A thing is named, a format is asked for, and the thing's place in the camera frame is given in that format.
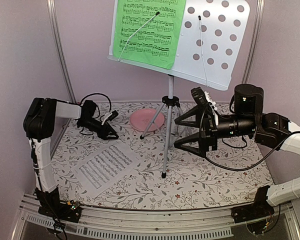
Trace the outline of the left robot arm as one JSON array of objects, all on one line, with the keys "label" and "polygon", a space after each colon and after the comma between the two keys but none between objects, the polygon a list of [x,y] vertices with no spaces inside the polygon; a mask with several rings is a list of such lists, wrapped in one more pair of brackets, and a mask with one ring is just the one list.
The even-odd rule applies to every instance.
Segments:
[{"label": "left robot arm", "polygon": [[60,217],[65,211],[51,166],[50,143],[55,120],[74,119],[79,128],[96,133],[102,140],[117,140],[119,136],[109,121],[116,118],[118,112],[110,109],[100,121],[95,117],[97,109],[98,105],[87,97],[80,103],[36,97],[24,118],[23,129],[31,148],[32,166],[36,175],[35,193],[41,206],[53,217]]}]

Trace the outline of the white sheet music paper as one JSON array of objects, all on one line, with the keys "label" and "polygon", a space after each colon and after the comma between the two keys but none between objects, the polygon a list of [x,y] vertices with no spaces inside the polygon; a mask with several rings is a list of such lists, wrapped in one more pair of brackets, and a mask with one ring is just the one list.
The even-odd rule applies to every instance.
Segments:
[{"label": "white sheet music paper", "polygon": [[79,162],[74,176],[90,198],[95,198],[129,174],[140,163],[140,156],[120,140],[111,140]]}]

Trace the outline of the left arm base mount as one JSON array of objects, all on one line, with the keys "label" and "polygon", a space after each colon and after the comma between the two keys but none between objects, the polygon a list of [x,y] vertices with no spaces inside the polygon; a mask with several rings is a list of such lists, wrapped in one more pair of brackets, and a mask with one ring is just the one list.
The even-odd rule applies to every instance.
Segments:
[{"label": "left arm base mount", "polygon": [[72,205],[65,203],[47,202],[44,200],[39,207],[38,213],[53,219],[78,223],[81,218],[82,208],[80,206],[74,208]]}]

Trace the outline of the green sheet music paper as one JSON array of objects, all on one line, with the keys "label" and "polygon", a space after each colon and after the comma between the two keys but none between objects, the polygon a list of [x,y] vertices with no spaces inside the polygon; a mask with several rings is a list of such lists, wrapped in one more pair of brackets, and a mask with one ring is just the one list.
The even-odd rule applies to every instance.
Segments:
[{"label": "green sheet music paper", "polygon": [[177,54],[186,1],[119,0],[112,54],[170,70]]}]

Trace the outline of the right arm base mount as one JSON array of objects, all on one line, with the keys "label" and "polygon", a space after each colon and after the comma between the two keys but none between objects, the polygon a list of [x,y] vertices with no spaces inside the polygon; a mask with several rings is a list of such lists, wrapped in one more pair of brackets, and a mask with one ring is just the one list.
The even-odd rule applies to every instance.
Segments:
[{"label": "right arm base mount", "polygon": [[267,193],[269,188],[269,185],[260,187],[257,190],[252,203],[233,207],[231,209],[231,217],[235,223],[242,223],[259,218],[269,217],[268,220],[264,219],[260,222],[248,224],[247,229],[253,235],[262,235],[271,229],[270,224],[275,210],[274,207],[267,202]]}]

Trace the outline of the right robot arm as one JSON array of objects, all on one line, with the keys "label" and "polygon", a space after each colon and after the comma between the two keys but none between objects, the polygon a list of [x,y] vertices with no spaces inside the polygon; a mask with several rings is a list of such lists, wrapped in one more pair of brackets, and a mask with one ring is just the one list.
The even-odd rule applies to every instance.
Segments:
[{"label": "right robot arm", "polygon": [[191,90],[196,106],[175,119],[175,124],[198,128],[198,132],[174,142],[174,147],[213,163],[207,152],[218,149],[218,140],[248,136],[274,151],[300,156],[300,126],[278,113],[263,113],[264,90],[239,84],[229,104],[229,115],[219,114],[209,93],[200,87]]}]

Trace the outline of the grey perforated music stand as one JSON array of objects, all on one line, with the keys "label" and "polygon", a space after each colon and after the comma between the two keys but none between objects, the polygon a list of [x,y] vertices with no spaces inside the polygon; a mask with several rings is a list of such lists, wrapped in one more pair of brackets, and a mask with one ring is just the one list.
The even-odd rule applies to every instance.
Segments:
[{"label": "grey perforated music stand", "polygon": [[171,69],[113,56],[118,1],[114,3],[109,59],[168,74],[170,89],[176,77],[220,91],[228,89],[250,16],[246,0],[185,0]]}]

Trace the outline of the white metronome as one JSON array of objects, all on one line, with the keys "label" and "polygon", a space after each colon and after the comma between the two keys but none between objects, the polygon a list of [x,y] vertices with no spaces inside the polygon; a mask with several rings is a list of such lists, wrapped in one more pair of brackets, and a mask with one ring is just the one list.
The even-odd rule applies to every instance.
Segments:
[{"label": "white metronome", "polygon": [[173,140],[177,140],[178,138],[180,138],[182,136],[182,134],[185,131],[185,126],[183,125],[178,125],[175,123],[175,120],[180,117],[183,114],[183,110],[181,108],[177,108],[175,110],[175,113],[172,116],[172,125],[171,125],[171,136],[173,138]]}]

